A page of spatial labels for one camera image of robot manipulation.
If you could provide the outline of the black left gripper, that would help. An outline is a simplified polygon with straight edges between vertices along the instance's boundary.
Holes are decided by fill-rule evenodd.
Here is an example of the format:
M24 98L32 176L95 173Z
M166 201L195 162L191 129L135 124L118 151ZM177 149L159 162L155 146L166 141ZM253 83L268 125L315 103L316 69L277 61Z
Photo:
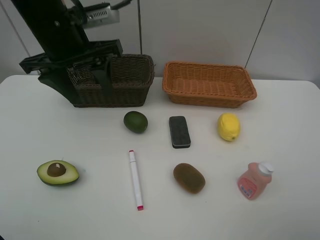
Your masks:
M41 53L25 58L19 65L26 74L49 69L41 73L38 80L60 93L71 104L77 105L81 103L81 100L65 68L74 64L89 63L98 58L93 66L93 76L97 84L100 85L103 96L107 98L113 92L111 78L112 56L107 55L120 56L122 53L123 47L119 39L90 41L87 50L66 59L51 60L46 53Z

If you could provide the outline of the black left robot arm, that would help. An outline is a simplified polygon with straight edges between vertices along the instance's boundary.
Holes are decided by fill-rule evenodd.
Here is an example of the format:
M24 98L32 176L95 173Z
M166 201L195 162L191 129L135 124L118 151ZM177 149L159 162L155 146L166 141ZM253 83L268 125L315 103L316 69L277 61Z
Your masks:
M13 5L43 49L25 58L21 68L40 73L38 80L77 108L107 108L113 91L111 65L123 52L118 39L89 41L85 29L118 23L129 1L83 6L75 0L15 0Z

